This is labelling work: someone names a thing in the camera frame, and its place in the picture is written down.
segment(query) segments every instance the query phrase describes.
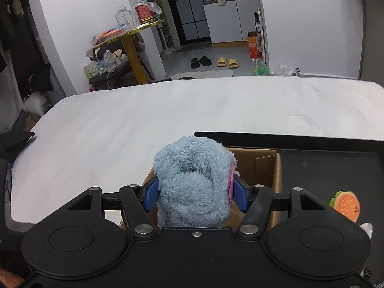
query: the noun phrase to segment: white tablecloth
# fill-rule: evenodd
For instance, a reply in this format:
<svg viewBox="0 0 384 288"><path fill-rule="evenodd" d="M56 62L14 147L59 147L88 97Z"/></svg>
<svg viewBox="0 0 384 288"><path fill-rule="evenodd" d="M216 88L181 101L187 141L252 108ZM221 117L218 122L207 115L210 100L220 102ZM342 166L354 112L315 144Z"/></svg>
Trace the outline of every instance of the white tablecloth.
<svg viewBox="0 0 384 288"><path fill-rule="evenodd" d="M384 140L384 89L297 77L161 82L68 97L32 131L13 168L11 215L37 223L89 187L141 184L158 150L195 131Z"/></svg>

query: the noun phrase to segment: yellow slipper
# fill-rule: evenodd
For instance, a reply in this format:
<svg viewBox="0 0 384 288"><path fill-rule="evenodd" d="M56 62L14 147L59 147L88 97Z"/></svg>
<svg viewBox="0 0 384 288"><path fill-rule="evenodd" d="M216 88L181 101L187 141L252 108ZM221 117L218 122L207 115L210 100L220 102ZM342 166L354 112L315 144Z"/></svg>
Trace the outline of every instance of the yellow slipper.
<svg viewBox="0 0 384 288"><path fill-rule="evenodd" d="M230 60L228 60L228 67L229 68L237 68L239 66L239 64L237 63L237 60L234 59L234 58L231 58Z"/></svg>
<svg viewBox="0 0 384 288"><path fill-rule="evenodd" d="M225 57L220 57L217 61L217 66L218 67L225 67L227 65L227 60Z"/></svg>

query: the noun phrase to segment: black tray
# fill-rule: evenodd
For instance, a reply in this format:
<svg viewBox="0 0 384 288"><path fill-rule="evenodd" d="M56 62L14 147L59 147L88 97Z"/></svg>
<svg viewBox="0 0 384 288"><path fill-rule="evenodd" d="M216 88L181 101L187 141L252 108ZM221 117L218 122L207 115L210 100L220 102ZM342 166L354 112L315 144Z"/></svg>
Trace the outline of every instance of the black tray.
<svg viewBox="0 0 384 288"><path fill-rule="evenodd" d="M195 132L227 147L277 149L283 192L302 187L325 202L339 190L354 192L361 205L357 224L373 224L370 282L384 280L384 142L328 137Z"/></svg>

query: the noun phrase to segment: fluffy blue fabric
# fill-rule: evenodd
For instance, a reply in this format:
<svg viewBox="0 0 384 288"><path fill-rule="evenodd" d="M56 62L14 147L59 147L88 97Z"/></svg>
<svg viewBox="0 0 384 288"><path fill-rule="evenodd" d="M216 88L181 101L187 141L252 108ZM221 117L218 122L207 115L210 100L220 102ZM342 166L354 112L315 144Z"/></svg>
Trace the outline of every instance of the fluffy blue fabric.
<svg viewBox="0 0 384 288"><path fill-rule="evenodd" d="M228 184L236 159L206 137L182 137L154 159L159 226L215 227L230 214Z"/></svg>

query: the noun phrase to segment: slipper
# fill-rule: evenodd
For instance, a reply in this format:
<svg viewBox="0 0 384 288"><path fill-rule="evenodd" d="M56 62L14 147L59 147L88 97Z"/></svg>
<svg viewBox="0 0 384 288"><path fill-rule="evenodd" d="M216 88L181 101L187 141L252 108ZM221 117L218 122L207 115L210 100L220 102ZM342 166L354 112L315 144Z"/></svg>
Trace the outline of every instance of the slipper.
<svg viewBox="0 0 384 288"><path fill-rule="evenodd" d="M227 65L227 60L225 57L220 57L217 61L217 66L218 67L225 67Z"/></svg>
<svg viewBox="0 0 384 288"><path fill-rule="evenodd" d="M228 67L229 68L237 68L239 66L239 64L237 63L237 60L234 59L234 58L231 58L230 60L228 60Z"/></svg>
<svg viewBox="0 0 384 288"><path fill-rule="evenodd" d="M199 68L199 67L200 67L200 63L198 62L198 59L197 58L193 58L191 60L191 68L195 69L195 68Z"/></svg>
<svg viewBox="0 0 384 288"><path fill-rule="evenodd" d="M202 58L200 58L200 64L207 67L212 65L212 61L208 57L203 56Z"/></svg>

